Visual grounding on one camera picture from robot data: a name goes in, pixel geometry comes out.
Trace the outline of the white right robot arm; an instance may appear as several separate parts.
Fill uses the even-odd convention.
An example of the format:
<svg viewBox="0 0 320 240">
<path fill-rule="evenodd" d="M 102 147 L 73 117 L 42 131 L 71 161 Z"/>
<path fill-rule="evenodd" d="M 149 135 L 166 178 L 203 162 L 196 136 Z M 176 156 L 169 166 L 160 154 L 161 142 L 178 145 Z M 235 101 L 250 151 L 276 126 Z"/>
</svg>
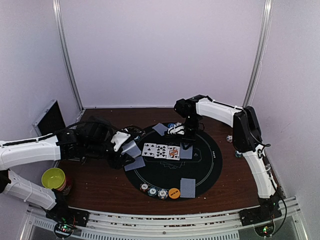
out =
<svg viewBox="0 0 320 240">
<path fill-rule="evenodd" d="M 174 110 L 185 119 L 165 132 L 165 135 L 178 135 L 183 142 L 191 144 L 196 140 L 200 129 L 200 120 L 208 117 L 232 128 L 232 144 L 248 163 L 258 192 L 259 207 L 254 215 L 266 221 L 280 213 L 277 183 L 271 166 L 264 163 L 265 148 L 269 147 L 262 140 L 262 132 L 255 109 L 251 106 L 232 106 L 213 100 L 209 96 L 196 95 L 188 99 L 179 99 Z"/>
</svg>

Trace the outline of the blue-backed playing cards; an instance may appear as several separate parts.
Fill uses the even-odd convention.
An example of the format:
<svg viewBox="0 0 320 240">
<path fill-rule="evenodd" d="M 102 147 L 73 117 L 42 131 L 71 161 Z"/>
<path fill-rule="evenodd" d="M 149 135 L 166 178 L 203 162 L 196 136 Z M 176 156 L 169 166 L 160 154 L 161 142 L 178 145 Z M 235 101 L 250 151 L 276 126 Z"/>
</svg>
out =
<svg viewBox="0 0 320 240">
<path fill-rule="evenodd" d="M 180 197 L 188 199 L 196 197 L 196 180 L 194 178 L 181 178 Z"/>
</svg>

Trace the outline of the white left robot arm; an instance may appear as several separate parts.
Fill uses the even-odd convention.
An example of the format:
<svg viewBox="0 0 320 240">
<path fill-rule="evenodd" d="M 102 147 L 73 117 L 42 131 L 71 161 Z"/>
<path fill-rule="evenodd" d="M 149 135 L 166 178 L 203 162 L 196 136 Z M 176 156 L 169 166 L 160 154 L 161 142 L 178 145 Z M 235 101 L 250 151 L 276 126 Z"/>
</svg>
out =
<svg viewBox="0 0 320 240">
<path fill-rule="evenodd" d="M 67 222 L 72 211 L 62 193 L 21 178 L 11 168 L 42 161 L 92 158 L 106 160 L 112 169 L 121 169 L 135 160 L 125 145 L 144 134 L 140 127 L 117 128 L 103 118 L 91 116 L 43 136 L 1 141 L 0 191 L 38 205 L 61 222 Z"/>
</svg>

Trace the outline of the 50 chips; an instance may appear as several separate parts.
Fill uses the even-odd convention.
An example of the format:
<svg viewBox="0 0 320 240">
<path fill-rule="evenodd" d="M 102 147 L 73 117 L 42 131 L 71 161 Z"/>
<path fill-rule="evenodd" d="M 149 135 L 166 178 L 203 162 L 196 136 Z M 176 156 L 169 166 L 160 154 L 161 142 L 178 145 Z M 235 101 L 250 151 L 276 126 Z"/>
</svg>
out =
<svg viewBox="0 0 320 240">
<path fill-rule="evenodd" d="M 150 187 L 147 191 L 147 194 L 150 196 L 150 197 L 155 197 L 158 195 L 158 190 L 154 187 Z"/>
</svg>

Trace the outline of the orange big blind button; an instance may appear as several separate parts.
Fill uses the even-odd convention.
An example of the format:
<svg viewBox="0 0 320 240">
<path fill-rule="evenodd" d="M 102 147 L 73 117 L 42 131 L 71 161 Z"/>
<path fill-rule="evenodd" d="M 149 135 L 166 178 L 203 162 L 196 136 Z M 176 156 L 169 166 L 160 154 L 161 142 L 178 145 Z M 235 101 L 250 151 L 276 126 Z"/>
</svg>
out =
<svg viewBox="0 0 320 240">
<path fill-rule="evenodd" d="M 179 190 L 178 188 L 173 187 L 173 188 L 170 188 L 170 189 L 168 190 L 168 197 L 169 197 L 169 198 L 171 198 L 171 199 L 173 199 L 173 200 L 176 200 L 176 199 L 178 199 L 180 196 L 181 196 L 181 192 L 180 192 L 180 190 Z"/>
</svg>

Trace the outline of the five of clubs card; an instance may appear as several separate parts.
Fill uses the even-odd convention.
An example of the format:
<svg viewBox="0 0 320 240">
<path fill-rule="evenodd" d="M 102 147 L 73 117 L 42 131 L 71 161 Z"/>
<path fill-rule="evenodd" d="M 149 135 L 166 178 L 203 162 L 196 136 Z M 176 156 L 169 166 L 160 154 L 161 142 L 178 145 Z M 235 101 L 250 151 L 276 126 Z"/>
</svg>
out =
<svg viewBox="0 0 320 240">
<path fill-rule="evenodd" d="M 143 157 L 151 157 L 153 158 L 156 153 L 156 144 L 155 143 L 144 143 L 141 155 Z"/>
</svg>

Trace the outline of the green blue 50 chip stack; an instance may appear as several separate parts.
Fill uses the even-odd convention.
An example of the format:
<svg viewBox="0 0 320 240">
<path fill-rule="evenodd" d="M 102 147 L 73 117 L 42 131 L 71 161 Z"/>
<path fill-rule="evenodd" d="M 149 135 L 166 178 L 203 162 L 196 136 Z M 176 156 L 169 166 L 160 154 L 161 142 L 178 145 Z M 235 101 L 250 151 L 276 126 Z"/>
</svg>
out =
<svg viewBox="0 0 320 240">
<path fill-rule="evenodd" d="M 235 151 L 234 155 L 235 155 L 236 158 L 241 158 L 243 156 L 242 153 L 237 151 L 237 150 Z"/>
</svg>

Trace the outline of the grey card deck box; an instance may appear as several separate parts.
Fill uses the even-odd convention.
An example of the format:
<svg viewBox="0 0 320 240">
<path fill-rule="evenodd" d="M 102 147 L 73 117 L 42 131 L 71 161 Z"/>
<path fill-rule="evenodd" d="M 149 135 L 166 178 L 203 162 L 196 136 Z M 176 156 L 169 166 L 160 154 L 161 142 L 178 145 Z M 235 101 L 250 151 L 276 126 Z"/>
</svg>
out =
<svg viewBox="0 0 320 240">
<path fill-rule="evenodd" d="M 132 158 L 137 158 L 142 154 L 142 151 L 139 149 L 137 146 L 136 142 L 134 140 L 126 143 L 125 145 L 122 146 L 122 155 L 129 155 Z"/>
</svg>

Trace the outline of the blue white 10 chip stack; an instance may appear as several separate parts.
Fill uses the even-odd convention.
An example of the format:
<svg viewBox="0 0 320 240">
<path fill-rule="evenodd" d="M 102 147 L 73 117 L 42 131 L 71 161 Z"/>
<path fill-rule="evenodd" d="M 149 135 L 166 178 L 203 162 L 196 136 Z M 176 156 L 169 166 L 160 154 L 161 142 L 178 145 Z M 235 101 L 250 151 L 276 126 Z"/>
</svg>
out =
<svg viewBox="0 0 320 240">
<path fill-rule="evenodd" d="M 226 136 L 226 141 L 229 142 L 229 143 L 232 143 L 233 142 L 233 136 L 232 135 L 227 135 Z"/>
</svg>

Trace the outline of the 10 chips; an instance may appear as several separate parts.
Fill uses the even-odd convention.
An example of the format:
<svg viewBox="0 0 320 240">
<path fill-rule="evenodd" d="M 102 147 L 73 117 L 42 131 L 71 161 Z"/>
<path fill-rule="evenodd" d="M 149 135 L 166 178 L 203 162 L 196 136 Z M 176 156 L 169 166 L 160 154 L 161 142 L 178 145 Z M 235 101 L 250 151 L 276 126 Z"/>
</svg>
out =
<svg viewBox="0 0 320 240">
<path fill-rule="evenodd" d="M 161 200 L 165 200 L 168 197 L 168 191 L 166 189 L 160 189 L 157 192 L 157 196 Z"/>
</svg>

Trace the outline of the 100 chips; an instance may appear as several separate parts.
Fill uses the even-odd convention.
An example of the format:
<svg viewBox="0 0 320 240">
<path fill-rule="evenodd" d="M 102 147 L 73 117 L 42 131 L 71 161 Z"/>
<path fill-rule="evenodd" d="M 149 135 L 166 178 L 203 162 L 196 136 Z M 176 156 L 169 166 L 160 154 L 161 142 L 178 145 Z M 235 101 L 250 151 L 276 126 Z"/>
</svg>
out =
<svg viewBox="0 0 320 240">
<path fill-rule="evenodd" d="M 147 192 L 149 190 L 150 186 L 147 184 L 147 183 L 142 183 L 140 186 L 139 186 L 139 189 L 142 191 L 142 192 Z"/>
</svg>

